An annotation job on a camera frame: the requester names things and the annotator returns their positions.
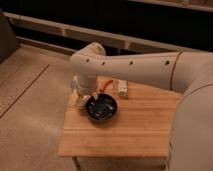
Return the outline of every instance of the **floor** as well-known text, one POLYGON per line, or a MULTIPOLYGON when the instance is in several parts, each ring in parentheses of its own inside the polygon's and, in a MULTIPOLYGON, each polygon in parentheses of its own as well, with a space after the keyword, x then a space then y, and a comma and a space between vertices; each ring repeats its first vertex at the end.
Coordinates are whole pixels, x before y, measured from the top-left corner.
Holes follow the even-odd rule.
MULTIPOLYGON (((73 76, 69 56, 22 45, 8 60, 0 67, 0 171, 74 171, 72 159, 57 153, 73 76)), ((82 171, 162 171, 165 159, 79 162, 82 171)))

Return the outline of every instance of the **orange object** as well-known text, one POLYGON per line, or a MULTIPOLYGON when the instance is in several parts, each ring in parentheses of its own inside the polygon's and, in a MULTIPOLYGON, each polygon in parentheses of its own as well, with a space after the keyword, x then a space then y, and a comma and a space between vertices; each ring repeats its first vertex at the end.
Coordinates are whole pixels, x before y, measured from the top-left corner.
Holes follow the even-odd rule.
POLYGON ((107 86, 108 86, 109 84, 111 84, 112 82, 113 82, 113 80, 107 80, 106 82, 104 82, 103 84, 101 84, 101 86, 100 86, 100 88, 99 88, 99 91, 100 91, 101 93, 103 93, 103 92, 106 90, 107 86))

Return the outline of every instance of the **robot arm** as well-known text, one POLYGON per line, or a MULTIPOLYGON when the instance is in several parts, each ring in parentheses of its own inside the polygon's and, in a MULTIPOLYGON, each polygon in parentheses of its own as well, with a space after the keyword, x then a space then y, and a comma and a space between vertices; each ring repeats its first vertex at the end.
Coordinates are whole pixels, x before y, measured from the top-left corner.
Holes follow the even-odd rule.
POLYGON ((92 43, 76 52, 70 59, 70 65, 77 73, 75 87, 81 95, 95 91, 97 76, 183 93, 196 77, 212 66, 212 56, 212 53, 172 52, 107 57, 100 44, 92 43))

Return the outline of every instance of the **small wooden table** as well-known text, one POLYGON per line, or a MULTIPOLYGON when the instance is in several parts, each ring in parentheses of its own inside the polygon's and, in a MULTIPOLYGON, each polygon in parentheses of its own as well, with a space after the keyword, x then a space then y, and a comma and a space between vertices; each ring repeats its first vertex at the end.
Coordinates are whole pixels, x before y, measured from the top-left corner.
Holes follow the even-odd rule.
POLYGON ((83 110, 68 105, 59 155, 71 156, 75 162, 75 157, 166 157, 180 95, 128 82, 124 99, 118 96, 118 80, 105 93, 118 103, 117 114, 106 123, 94 123, 83 110))

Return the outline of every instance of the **table top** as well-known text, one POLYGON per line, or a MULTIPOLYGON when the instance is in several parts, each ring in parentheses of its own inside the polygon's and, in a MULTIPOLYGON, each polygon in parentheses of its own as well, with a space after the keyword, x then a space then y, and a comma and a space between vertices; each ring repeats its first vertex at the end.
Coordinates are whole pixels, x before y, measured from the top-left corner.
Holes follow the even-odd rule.
MULTIPOLYGON (((99 78, 100 83, 109 78, 99 78)), ((105 123, 90 121, 84 110, 67 108, 59 145, 60 156, 166 157, 173 113, 180 95, 128 82, 128 98, 118 96, 114 79, 105 93, 118 103, 105 123)))

